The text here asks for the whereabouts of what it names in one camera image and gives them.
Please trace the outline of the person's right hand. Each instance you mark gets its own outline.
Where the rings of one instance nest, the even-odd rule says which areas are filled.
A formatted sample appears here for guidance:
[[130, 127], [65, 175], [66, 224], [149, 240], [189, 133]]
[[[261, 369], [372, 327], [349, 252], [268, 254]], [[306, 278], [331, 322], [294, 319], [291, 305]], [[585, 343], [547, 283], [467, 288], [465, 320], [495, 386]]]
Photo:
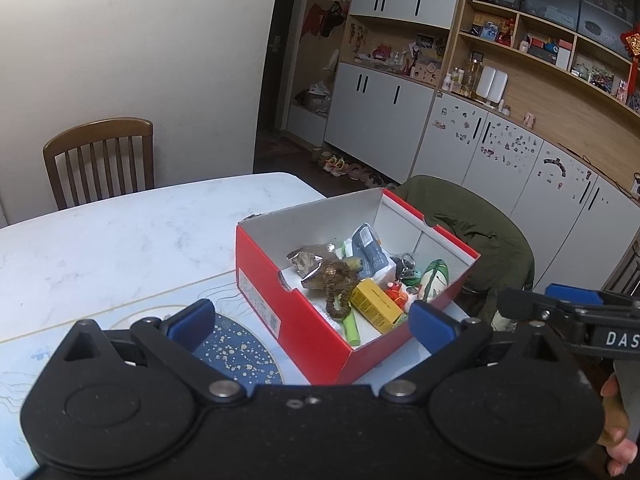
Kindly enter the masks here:
[[634, 462], [638, 454], [638, 446], [627, 438], [629, 417], [625, 411], [620, 384], [612, 374], [601, 388], [604, 409], [604, 427], [598, 443], [608, 452], [608, 473], [612, 478], [618, 477]]

